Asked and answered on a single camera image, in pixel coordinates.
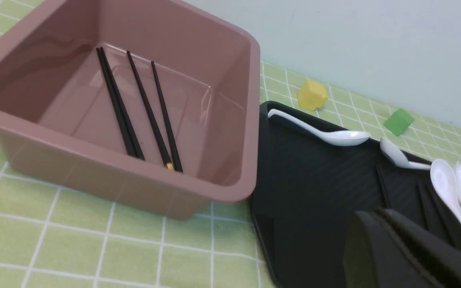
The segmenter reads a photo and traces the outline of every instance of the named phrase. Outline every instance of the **white wall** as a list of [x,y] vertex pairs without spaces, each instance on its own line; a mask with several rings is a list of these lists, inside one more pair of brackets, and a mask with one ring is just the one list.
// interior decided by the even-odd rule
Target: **white wall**
[[262,59],[461,127],[461,1],[186,0]]

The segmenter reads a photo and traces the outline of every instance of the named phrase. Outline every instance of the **pink plastic basin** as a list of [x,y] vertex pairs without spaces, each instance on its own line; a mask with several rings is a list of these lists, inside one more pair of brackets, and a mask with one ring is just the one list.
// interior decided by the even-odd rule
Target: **pink plastic basin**
[[[95,48],[108,55],[146,161],[126,154]],[[184,173],[163,167],[126,58],[165,142],[156,62]],[[0,144],[22,173],[177,219],[256,183],[259,46],[177,0],[46,0],[0,38]]]

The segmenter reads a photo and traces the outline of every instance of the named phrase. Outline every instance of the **yellow block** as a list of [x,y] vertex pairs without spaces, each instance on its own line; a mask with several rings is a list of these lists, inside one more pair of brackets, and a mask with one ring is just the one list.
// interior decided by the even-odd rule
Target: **yellow block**
[[311,111],[321,108],[328,100],[325,86],[321,83],[307,80],[298,92],[298,105]]

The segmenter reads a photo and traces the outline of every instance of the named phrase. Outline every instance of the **black tray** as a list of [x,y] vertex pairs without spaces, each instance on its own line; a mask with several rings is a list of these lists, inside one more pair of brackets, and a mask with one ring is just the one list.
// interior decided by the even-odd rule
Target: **black tray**
[[260,109],[251,217],[277,286],[345,287],[344,242],[354,211],[392,208],[461,251],[461,226],[435,194],[428,171],[393,166],[373,139],[331,146],[282,117],[268,119],[278,109],[322,131],[345,130],[283,104],[265,102]]

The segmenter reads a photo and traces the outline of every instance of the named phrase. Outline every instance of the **spoon bowl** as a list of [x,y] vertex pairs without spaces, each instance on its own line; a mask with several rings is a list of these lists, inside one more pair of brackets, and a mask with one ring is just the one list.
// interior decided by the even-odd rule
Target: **spoon bowl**
[[280,116],[286,120],[289,120],[290,122],[293,122],[301,128],[309,131],[309,133],[311,133],[312,135],[334,146],[356,146],[366,142],[366,140],[371,137],[370,133],[364,131],[344,130],[335,132],[323,132],[303,122],[302,120],[289,115],[288,113],[282,112],[277,109],[271,109],[268,112],[268,118],[271,118],[274,115]]
[[430,170],[428,164],[409,161],[405,154],[385,137],[380,139],[380,149],[385,157],[395,166],[408,169]]
[[437,195],[461,224],[461,205],[457,195],[457,179],[453,168],[444,160],[431,164],[430,178]]

